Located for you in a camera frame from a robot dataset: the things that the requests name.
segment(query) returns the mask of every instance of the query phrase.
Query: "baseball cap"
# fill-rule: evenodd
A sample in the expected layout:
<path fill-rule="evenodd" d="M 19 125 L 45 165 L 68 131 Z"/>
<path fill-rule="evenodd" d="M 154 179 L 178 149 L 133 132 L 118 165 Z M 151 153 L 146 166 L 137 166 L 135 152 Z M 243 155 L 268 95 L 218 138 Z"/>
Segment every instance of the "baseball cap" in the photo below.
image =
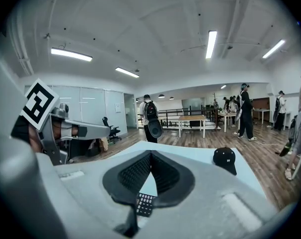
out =
<path fill-rule="evenodd" d="M 235 160 L 236 155 L 231 148 L 218 148 L 214 152 L 213 161 L 215 165 L 224 168 L 233 175 L 237 175 Z"/>

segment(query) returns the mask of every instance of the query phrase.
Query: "ceiling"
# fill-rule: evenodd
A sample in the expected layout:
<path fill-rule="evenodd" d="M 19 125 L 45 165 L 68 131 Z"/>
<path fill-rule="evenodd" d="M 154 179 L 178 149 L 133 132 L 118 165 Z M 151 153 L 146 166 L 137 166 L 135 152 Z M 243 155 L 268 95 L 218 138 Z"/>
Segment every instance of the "ceiling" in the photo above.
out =
<path fill-rule="evenodd" d="M 287 41 L 283 50 L 289 50 L 298 34 L 277 0 L 22 0 L 7 27 L 5 54 L 19 77 L 57 72 L 136 88 L 202 77 L 207 71 L 227 76 L 240 61 L 264 70 L 262 55 L 280 39 Z M 213 57 L 206 60 L 210 30 L 218 35 Z M 61 45 L 93 59 L 50 54 Z M 17 61 L 20 66 L 13 66 Z M 140 77 L 116 72 L 117 67 L 139 69 Z M 250 69 L 246 64 L 238 68 Z"/>

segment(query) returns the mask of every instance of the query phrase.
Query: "ceiling light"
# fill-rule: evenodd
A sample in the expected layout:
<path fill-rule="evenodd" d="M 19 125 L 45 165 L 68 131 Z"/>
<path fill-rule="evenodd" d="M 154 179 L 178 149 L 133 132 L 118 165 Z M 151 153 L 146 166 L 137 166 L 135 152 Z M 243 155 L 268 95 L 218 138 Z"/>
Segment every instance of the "ceiling light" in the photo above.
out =
<path fill-rule="evenodd" d="M 89 62 L 92 60 L 92 57 L 90 57 L 90 56 L 83 55 L 83 54 L 80 54 L 80 53 L 76 53 L 76 52 L 73 52 L 73 51 L 68 51 L 68 50 L 52 48 L 51 53 L 55 54 L 55 55 L 61 55 L 61 56 L 66 56 L 66 57 L 71 57 L 71 58 L 82 59 L 82 60 L 89 61 Z"/>
<path fill-rule="evenodd" d="M 212 52 L 214 51 L 216 38 L 217 38 L 217 31 L 208 32 L 208 46 L 207 46 L 206 58 L 211 58 Z"/>
<path fill-rule="evenodd" d="M 268 58 L 272 53 L 274 53 L 280 46 L 282 46 L 286 41 L 280 40 L 270 51 L 268 51 L 262 58 Z"/>
<path fill-rule="evenodd" d="M 129 72 L 129 71 L 126 71 L 126 70 L 124 70 L 124 69 L 122 69 L 122 68 L 120 68 L 120 67 L 116 68 L 115 70 L 116 70 L 116 71 L 119 71 L 119 72 L 121 72 L 121 73 L 130 75 L 130 76 L 133 76 L 134 78 L 138 78 L 138 77 L 139 77 L 137 74 L 133 74 L 133 73 L 131 73 L 131 72 Z"/>

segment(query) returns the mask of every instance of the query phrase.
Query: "black office chair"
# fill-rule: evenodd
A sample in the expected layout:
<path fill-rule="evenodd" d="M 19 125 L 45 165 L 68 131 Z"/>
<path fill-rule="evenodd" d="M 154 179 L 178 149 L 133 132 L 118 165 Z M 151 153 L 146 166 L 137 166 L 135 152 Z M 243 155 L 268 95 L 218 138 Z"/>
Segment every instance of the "black office chair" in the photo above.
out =
<path fill-rule="evenodd" d="M 102 119 L 104 125 L 105 125 L 105 126 L 108 126 L 108 127 L 110 128 L 110 130 L 111 130 L 111 131 L 110 131 L 110 134 L 109 134 L 110 140 L 113 140 L 113 143 L 115 143 L 115 139 L 122 140 L 122 138 L 116 136 L 117 133 L 121 132 L 120 130 L 117 129 L 118 126 L 112 129 L 112 126 L 109 126 L 107 120 L 108 120 L 108 119 L 107 119 L 106 117 L 104 117 L 104 118 Z"/>

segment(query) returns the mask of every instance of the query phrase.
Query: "sandal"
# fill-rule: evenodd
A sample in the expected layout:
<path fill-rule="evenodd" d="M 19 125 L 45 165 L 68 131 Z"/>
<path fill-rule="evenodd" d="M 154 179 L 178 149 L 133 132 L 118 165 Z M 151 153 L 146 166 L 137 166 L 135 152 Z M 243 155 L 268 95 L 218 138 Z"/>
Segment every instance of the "sandal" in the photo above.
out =
<path fill-rule="evenodd" d="M 288 181 L 292 181 L 292 174 L 291 174 L 291 169 L 286 169 L 285 170 L 285 177 Z"/>

